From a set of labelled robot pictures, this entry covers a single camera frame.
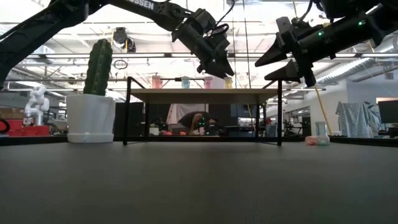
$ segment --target computer screen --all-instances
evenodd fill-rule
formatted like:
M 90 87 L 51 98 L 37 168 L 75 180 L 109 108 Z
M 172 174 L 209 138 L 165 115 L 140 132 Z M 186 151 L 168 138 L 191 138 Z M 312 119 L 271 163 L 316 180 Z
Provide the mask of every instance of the computer screen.
M 398 100 L 379 102 L 379 110 L 383 124 L 398 123 Z

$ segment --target table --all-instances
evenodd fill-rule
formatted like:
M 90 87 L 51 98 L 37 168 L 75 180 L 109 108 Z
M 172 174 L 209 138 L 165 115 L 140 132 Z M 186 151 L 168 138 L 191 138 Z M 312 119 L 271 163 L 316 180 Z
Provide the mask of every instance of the table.
M 285 142 L 0 147 L 0 223 L 397 223 L 398 150 Z
M 256 132 L 254 139 L 259 138 L 260 104 L 269 98 L 278 96 L 278 145 L 282 144 L 282 81 L 278 82 L 278 89 L 131 89 L 132 77 L 127 78 L 127 97 L 124 125 L 123 144 L 127 144 L 129 103 L 131 95 L 142 100 L 145 105 L 144 139 L 149 137 L 149 104 L 151 103 L 209 103 L 209 104 L 248 104 L 257 105 Z

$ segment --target cup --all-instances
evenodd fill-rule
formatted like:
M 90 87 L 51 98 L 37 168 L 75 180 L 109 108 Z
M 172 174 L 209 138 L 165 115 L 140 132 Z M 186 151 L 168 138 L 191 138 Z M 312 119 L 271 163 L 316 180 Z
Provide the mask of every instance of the cup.
M 161 83 L 160 77 L 157 75 L 153 75 L 152 76 L 152 88 L 162 88 L 162 85 L 160 83 Z
M 230 89 L 232 87 L 232 78 L 231 77 L 225 77 L 224 78 L 224 88 Z
M 212 81 L 213 81 L 213 77 L 205 77 L 205 89 L 211 88 Z
M 181 77 L 182 88 L 189 88 L 189 77 Z

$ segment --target white robot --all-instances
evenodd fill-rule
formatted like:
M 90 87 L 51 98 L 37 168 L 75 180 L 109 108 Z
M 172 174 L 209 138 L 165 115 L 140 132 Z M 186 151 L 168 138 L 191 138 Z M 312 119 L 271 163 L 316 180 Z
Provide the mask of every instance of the white robot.
M 44 97 L 44 93 L 47 89 L 43 86 L 34 87 L 33 90 L 29 93 L 30 99 L 29 102 L 25 106 L 24 110 L 24 125 L 32 124 L 32 118 L 35 116 L 35 125 L 41 126 L 43 125 L 43 111 L 48 111 L 50 108 L 49 99 Z

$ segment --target clear container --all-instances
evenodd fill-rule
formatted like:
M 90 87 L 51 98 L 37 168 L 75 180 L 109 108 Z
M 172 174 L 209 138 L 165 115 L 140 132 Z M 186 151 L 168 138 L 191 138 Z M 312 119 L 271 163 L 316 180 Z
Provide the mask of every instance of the clear container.
M 317 136 L 319 146 L 328 146 L 330 143 L 329 136 Z
M 212 81 L 213 81 L 213 77 L 205 77 L 205 89 L 211 88 Z
M 189 88 L 189 77 L 181 77 L 182 88 Z
M 162 88 L 162 85 L 160 83 L 161 83 L 160 77 L 157 75 L 153 75 L 152 76 L 152 88 Z
M 329 136 L 309 136 L 305 138 L 308 146 L 328 146 L 330 143 Z
M 224 88 L 233 88 L 232 87 L 232 78 L 231 77 L 225 77 L 224 78 Z

